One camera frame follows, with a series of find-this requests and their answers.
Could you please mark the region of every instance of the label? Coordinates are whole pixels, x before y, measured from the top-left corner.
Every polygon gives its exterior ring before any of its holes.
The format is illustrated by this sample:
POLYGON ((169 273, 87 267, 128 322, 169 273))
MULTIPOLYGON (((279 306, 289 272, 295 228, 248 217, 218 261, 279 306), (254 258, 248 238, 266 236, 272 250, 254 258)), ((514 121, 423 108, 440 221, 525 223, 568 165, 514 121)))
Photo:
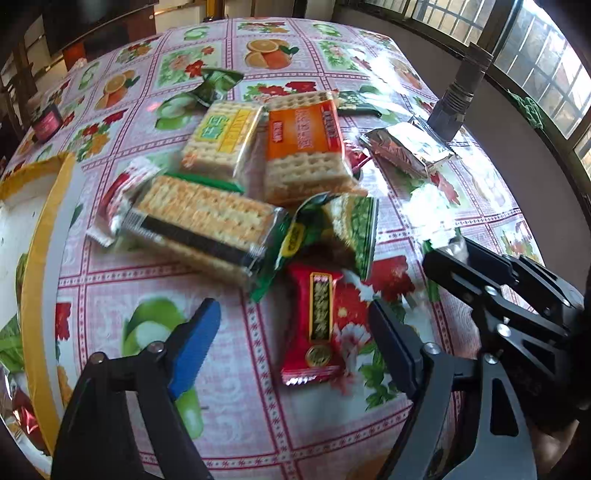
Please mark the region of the label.
POLYGON ((35 123, 35 125, 33 125, 33 130, 35 131, 37 138, 44 142, 60 127, 61 123, 56 114, 52 111, 48 111, 37 123, 35 123))
POLYGON ((287 235, 281 244, 281 256, 284 258, 293 257, 301 247, 304 241, 306 227, 297 222, 292 222, 287 235))
POLYGON ((327 100, 316 105, 269 113, 269 154, 274 160, 299 152, 341 152, 342 141, 335 103, 327 100))
POLYGON ((330 335, 332 333, 332 303, 332 275, 312 272, 310 274, 310 341, 330 341, 330 335))
POLYGON ((217 142, 218 152, 233 153, 252 113, 252 110, 238 110, 236 115, 231 116, 210 115, 197 133, 196 139, 217 142))
POLYGON ((306 352, 306 363, 309 367, 323 367, 332 357, 332 350, 328 345, 314 345, 306 352))

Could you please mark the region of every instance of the wall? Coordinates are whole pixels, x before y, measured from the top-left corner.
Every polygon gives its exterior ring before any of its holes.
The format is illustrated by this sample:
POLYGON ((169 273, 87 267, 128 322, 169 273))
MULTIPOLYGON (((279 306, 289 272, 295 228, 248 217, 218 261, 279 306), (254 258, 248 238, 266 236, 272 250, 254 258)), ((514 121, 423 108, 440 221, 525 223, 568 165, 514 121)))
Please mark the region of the wall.
POLYGON ((329 22, 334 8, 335 0, 308 0, 306 18, 329 22))
MULTIPOLYGON (((438 96, 459 68, 460 61, 438 46, 371 15, 339 8, 333 21, 392 37, 438 96)), ((511 189, 546 266, 584 291, 591 264, 591 234, 556 159, 521 114, 488 82, 482 82, 476 91, 466 126, 511 189)))
POLYGON ((257 17, 291 17, 293 9, 294 0, 256 0, 255 15, 257 17))

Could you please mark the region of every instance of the table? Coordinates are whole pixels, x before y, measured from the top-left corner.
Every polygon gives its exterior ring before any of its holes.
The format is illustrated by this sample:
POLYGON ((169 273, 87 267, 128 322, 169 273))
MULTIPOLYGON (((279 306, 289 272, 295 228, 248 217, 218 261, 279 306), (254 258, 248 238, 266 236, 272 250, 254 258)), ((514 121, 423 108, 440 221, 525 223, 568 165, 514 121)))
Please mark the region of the table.
MULTIPOLYGON (((62 110, 64 127, 45 145, 33 145, 29 133, 5 173, 63 150, 74 152, 84 172, 56 298, 62 399, 67 402, 94 351, 121 355, 124 325, 134 313, 151 309, 187 318, 211 296, 221 302, 223 319, 196 382, 203 433, 195 444, 214 476, 345 478, 363 461, 390 449, 409 409, 405 395, 389 385, 365 327, 368 300, 380 294, 397 304, 404 322, 423 341, 474 356, 479 340, 469 309, 429 285, 422 272, 424 241, 445 243, 460 227, 466 237, 497 253, 541 261, 540 252, 511 192, 465 129, 452 143, 460 159, 426 181, 388 164, 366 164, 361 183, 380 198, 373 272, 366 284, 349 278, 348 295, 335 308, 339 335, 347 344, 342 348, 353 353, 350 371, 331 383, 281 385, 278 370, 290 321, 283 281, 255 304, 236 288, 131 242, 104 251, 85 238, 99 199, 131 159, 145 155, 162 166, 178 162, 203 114, 184 108, 163 113, 160 106, 198 85, 203 66, 244 72, 229 99, 264 102, 325 89, 384 96, 381 119, 340 118, 347 138, 412 114, 426 118, 437 101, 390 38, 302 19, 232 19, 175 28, 70 72, 47 95, 62 110), (256 40, 274 42, 282 54, 263 53, 261 45, 269 43, 256 40)), ((261 126, 254 158, 264 158, 265 146, 261 126)), ((504 295, 522 303, 508 289, 504 295)), ((450 405, 447 432, 454 428, 459 397, 452 397, 450 405)), ((51 403, 50 408, 62 406, 51 403)), ((131 416, 140 424, 137 405, 131 416)), ((156 472, 145 431, 138 427, 136 434, 147 470, 156 472)))

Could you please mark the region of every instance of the green cloth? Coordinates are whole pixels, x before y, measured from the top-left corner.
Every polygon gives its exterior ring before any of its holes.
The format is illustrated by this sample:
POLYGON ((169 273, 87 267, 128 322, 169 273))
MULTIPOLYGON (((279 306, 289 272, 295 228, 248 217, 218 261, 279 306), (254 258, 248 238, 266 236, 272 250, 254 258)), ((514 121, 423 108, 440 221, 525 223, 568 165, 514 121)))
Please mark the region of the green cloth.
POLYGON ((530 97, 521 98, 512 92, 509 92, 521 115, 529 122, 533 128, 544 130, 544 123, 542 122, 541 109, 536 102, 530 97))

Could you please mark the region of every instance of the silver foil package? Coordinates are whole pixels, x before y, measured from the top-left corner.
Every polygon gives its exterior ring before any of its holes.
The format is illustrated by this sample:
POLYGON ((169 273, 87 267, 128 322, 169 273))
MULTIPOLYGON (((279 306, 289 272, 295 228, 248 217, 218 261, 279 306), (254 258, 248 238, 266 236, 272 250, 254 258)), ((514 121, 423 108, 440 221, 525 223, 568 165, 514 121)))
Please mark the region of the silver foil package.
POLYGON ((411 177, 428 178, 456 153, 427 123, 418 117, 385 128, 376 128, 359 137, 369 149, 411 177))

